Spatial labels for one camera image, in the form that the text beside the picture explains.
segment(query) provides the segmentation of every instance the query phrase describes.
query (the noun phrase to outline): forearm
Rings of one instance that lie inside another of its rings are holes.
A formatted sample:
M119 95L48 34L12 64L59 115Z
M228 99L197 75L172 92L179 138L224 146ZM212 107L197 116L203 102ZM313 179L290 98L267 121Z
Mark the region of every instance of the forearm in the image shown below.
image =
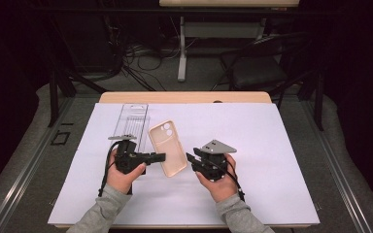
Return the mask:
M108 232L130 197L106 185L102 197L67 232Z
M250 207L241 201L238 194L217 203L217 212L231 232L274 232L251 213Z

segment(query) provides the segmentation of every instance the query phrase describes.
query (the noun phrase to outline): white paper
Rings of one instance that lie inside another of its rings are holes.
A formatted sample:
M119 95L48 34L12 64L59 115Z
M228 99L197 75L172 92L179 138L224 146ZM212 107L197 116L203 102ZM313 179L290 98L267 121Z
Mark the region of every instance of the white paper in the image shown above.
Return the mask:
M49 224L74 224L94 204L122 104L96 104ZM235 149L236 173L246 203L269 225L320 223L280 114L273 104L150 104L150 126L174 121L192 155L217 139ZM145 152L153 152L147 139ZM224 225L210 193L190 164L173 178L160 164L133 184L133 197L114 222L132 226Z

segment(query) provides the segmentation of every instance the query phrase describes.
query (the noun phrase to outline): gray mat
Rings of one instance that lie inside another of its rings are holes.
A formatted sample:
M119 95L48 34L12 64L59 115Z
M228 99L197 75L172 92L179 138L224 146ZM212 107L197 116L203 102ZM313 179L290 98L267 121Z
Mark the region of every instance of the gray mat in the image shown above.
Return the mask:
M52 210L50 203L57 197L63 185L75 150L97 101L97 98L75 98L72 107L58 128L58 136L53 141L55 145L47 146L45 157L9 219L5 232L65 231L47 224ZM295 232L356 232L327 168L322 146L307 120L307 113L301 103L293 99L286 100L281 109L281 115L313 201L319 203L322 208L318 211L322 222L320 225L295 229ZM69 133L69 137L65 145L62 145L66 133ZM289 229L281 228L274 230L276 232L291 232ZM145 230L118 232L145 232ZM205 231L154 230L151 232Z

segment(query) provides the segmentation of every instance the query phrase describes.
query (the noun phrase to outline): chair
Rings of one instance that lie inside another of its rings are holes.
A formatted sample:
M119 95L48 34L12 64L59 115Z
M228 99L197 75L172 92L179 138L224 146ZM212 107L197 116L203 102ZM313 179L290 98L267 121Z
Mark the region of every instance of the chair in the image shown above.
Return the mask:
M297 32L268 36L253 41L240 50L220 55L224 73L213 86L214 90L225 76L229 90L264 90L270 96L280 93L277 107L281 107L286 89L308 77L312 72L293 76L292 63L310 44L308 33Z

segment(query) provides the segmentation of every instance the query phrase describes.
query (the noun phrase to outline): beige phone case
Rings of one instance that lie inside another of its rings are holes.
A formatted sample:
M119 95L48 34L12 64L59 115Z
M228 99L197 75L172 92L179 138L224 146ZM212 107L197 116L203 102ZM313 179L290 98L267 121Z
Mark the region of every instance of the beige phone case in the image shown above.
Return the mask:
M166 159L161 162L161 165L167 177L173 177L186 168L187 157L179 141L174 122L164 121L152 127L149 134L155 152L166 153Z

